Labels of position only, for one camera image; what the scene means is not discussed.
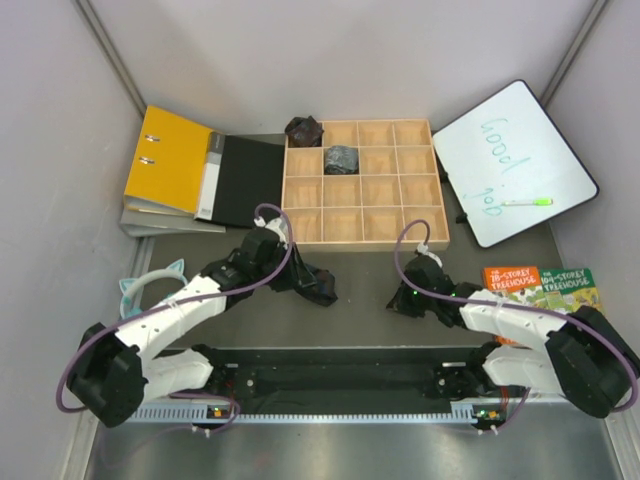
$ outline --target wooden grid compartment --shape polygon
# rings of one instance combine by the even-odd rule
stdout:
[[[322,177],[291,177],[285,179],[284,208],[322,206]]]
[[[292,148],[287,159],[287,177],[321,176],[322,148]]]
[[[322,210],[320,208],[294,208],[287,210],[294,238],[299,243],[322,241]]]
[[[325,207],[359,207],[360,178],[357,175],[327,175],[324,178],[323,206]]]
[[[449,245],[442,189],[429,122],[415,120],[323,121],[322,144],[287,145],[282,205],[303,251],[393,250],[403,227],[416,219],[431,225],[429,245]],[[324,155],[334,145],[357,148],[355,175],[325,175]],[[425,229],[403,242],[414,249]]]
[[[396,152],[400,174],[436,173],[436,157],[432,147],[398,147]]]
[[[327,208],[323,211],[323,240],[334,243],[362,242],[362,209]]]
[[[322,135],[323,147],[333,147],[334,145],[358,146],[357,122],[322,122],[322,128],[324,129],[324,134]]]
[[[402,205],[397,175],[372,175],[361,177],[362,205]]]
[[[362,147],[359,149],[361,175],[398,173],[394,147]]]
[[[394,122],[396,145],[431,145],[431,130],[426,120]]]
[[[395,241],[403,227],[404,220],[400,207],[364,208],[365,240]]]
[[[441,205],[437,175],[400,175],[403,205]]]
[[[394,145],[393,122],[377,120],[375,122],[358,122],[358,145]]]

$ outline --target book cover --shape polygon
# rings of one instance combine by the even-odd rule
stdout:
[[[484,283],[489,290],[509,300],[547,308],[540,273],[536,267],[485,268]]]
[[[604,313],[588,268],[487,267],[484,282],[492,292],[532,307],[573,313],[588,305]],[[514,343],[503,337],[496,337],[496,341]]]
[[[540,270],[542,289],[550,310],[573,313],[591,306],[604,313],[600,293],[588,268]]]
[[[283,175],[284,143],[214,133],[206,155],[196,220],[252,228],[257,205],[280,206]]]
[[[212,129],[147,107],[124,191],[128,210],[193,217]]]

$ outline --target black crumpled object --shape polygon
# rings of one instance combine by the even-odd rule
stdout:
[[[306,288],[294,287],[295,291],[307,300],[328,307],[338,300],[336,295],[336,277],[329,270],[321,270],[305,263],[305,267],[313,274],[316,283]]]
[[[284,129],[291,145],[298,148],[321,146],[323,132],[322,125],[312,116],[294,117]]]
[[[326,175],[353,175],[358,173],[358,149],[336,145],[324,156]]]

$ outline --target metal floor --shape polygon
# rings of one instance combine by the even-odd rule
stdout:
[[[110,462],[166,428],[125,425],[102,439]],[[529,404],[497,437],[434,425],[239,425],[207,440],[163,435],[122,467],[93,452],[86,479],[580,479],[622,476],[603,421],[564,404]]]
[[[442,255],[456,282],[480,283],[482,267],[561,267],[547,224],[482,249],[459,213],[450,186],[443,188],[451,245]],[[155,240],[149,269],[178,258],[186,275],[223,258],[243,234],[167,235]],[[262,289],[175,346],[207,343],[222,348],[290,348],[479,345],[486,335],[449,329],[433,315],[405,318],[385,310],[399,285],[389,253],[310,254],[305,261],[330,269],[340,300],[325,310],[292,292]],[[145,289],[148,308],[175,289],[170,281]],[[166,425],[131,424],[104,436],[108,459],[118,462]],[[580,479],[622,478],[605,423],[568,404],[528,404],[498,437],[477,437],[459,427],[427,425],[238,425],[206,440],[189,431],[162,436],[121,468],[107,470],[92,453],[86,479]]]

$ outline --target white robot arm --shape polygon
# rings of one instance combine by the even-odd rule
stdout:
[[[276,274],[288,249],[289,259]],[[276,218],[251,230],[227,258],[207,265],[140,318],[131,317],[97,341],[94,336],[105,327],[89,328],[81,348],[92,337],[93,344],[70,369],[67,387],[107,427],[124,422],[143,402],[202,388],[214,367],[201,351],[158,355],[196,325],[249,297],[253,285],[268,277],[277,292],[293,289],[324,306],[337,299],[331,274],[302,262],[295,245],[288,245],[283,219]]]
[[[403,282],[387,308],[412,317],[429,310],[448,327],[515,342],[489,342],[472,353],[465,367],[441,369],[438,382],[443,396],[477,396],[519,385],[560,394],[589,415],[604,418],[629,391],[631,375],[639,376],[640,359],[596,309],[582,307],[568,320],[593,330],[617,356],[601,340],[553,312],[517,304],[477,285],[454,284],[433,254],[411,260],[404,278],[412,286]],[[413,286],[435,295],[423,295]],[[518,305],[517,309],[508,304]]]

